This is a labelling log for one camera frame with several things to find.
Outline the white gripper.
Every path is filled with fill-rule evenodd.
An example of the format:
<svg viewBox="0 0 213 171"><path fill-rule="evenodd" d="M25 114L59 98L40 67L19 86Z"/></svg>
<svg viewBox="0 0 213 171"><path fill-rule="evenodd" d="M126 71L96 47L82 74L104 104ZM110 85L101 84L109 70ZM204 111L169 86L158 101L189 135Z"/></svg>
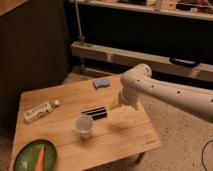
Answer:
<svg viewBox="0 0 213 171"><path fill-rule="evenodd" d="M118 95L118 102L113 101L112 103L110 103L109 110L113 110L121 107L122 105L125 105L131 106L133 109L138 111L139 110L138 99L139 95L137 93L122 89Z"/></svg>

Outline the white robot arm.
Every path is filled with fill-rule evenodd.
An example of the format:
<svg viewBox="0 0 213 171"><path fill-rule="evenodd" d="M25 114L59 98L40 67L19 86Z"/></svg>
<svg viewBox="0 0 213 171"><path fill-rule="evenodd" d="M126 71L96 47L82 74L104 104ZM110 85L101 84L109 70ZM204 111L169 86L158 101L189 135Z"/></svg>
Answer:
<svg viewBox="0 0 213 171"><path fill-rule="evenodd" d="M213 123L212 90L153 79L151 68L144 63L124 72L120 81L122 88L109 105L110 110L122 105L137 110L139 98L144 93Z"/></svg>

